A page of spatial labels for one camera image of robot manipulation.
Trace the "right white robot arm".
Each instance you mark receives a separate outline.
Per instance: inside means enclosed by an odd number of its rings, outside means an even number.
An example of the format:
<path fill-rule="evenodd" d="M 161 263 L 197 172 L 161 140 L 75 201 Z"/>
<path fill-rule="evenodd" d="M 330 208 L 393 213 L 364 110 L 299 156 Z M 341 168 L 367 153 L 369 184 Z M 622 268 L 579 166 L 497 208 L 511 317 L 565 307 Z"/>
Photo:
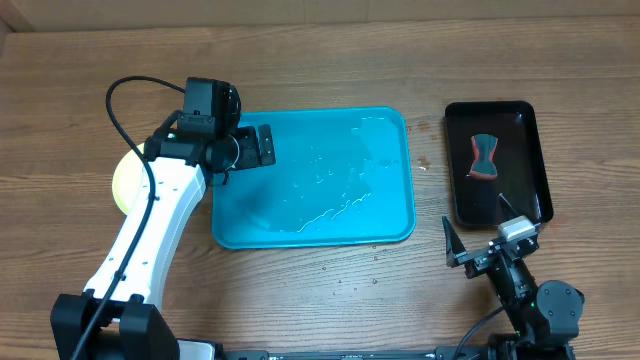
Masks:
<path fill-rule="evenodd" d="M 570 341 L 579 335 L 584 294 L 572 285 L 550 280 L 537 284 L 524 259 L 538 248 L 540 226 L 519 215 L 503 196 L 499 203 L 508 220 L 487 247 L 469 252 L 447 217 L 442 218 L 446 264 L 463 266 L 469 279 L 486 275 L 500 307 L 476 323 L 454 348 L 435 351 L 439 359 L 573 359 Z M 487 322 L 505 313 L 512 334 L 493 334 L 483 346 L 467 342 Z"/>

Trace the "red and green sponge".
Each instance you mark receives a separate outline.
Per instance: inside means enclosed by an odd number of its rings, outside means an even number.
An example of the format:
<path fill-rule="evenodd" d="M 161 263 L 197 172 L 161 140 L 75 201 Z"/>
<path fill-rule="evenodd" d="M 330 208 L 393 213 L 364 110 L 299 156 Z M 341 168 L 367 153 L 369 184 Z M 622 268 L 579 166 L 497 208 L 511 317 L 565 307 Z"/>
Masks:
<path fill-rule="evenodd" d="M 493 157 L 497 148 L 498 138 L 490 134 L 476 134 L 471 137 L 474 155 L 469 175 L 479 180 L 494 180 L 498 171 Z"/>

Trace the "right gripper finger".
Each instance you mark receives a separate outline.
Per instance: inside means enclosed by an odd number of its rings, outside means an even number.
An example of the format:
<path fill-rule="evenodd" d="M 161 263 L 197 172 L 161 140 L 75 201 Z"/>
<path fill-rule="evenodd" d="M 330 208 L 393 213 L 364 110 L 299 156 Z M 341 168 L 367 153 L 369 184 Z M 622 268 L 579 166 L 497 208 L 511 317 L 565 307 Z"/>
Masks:
<path fill-rule="evenodd" d="M 442 217 L 442 224 L 446 241 L 446 264 L 448 267 L 457 267 L 466 261 L 467 250 L 446 216 Z"/>
<path fill-rule="evenodd" d="M 511 205 L 503 193 L 498 195 L 498 203 L 504 216 L 503 222 L 510 221 L 520 216 L 520 212 Z"/>

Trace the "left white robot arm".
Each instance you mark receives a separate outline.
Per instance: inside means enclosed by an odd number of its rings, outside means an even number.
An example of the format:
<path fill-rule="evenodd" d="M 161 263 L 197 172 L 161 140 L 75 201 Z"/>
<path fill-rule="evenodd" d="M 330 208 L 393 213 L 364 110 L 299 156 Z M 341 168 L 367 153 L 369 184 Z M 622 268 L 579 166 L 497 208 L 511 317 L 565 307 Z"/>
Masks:
<path fill-rule="evenodd" d="M 133 145 L 142 178 L 107 257 L 79 295 L 61 294 L 50 322 L 62 359 L 218 359 L 219 346 L 177 338 L 161 315 L 168 270 L 212 178 L 271 166 L 271 129 L 239 124 L 228 82 L 190 77 L 184 106 Z"/>

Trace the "yellow-green plate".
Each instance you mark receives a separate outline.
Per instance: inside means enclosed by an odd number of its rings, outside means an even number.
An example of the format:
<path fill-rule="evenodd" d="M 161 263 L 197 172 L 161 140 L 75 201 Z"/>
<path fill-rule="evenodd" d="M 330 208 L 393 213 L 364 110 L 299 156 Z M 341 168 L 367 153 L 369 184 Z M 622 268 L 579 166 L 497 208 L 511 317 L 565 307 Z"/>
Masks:
<path fill-rule="evenodd" d="M 143 164 L 129 150 L 117 164 L 112 177 L 112 195 L 119 210 L 127 215 L 136 199 L 143 177 Z"/>

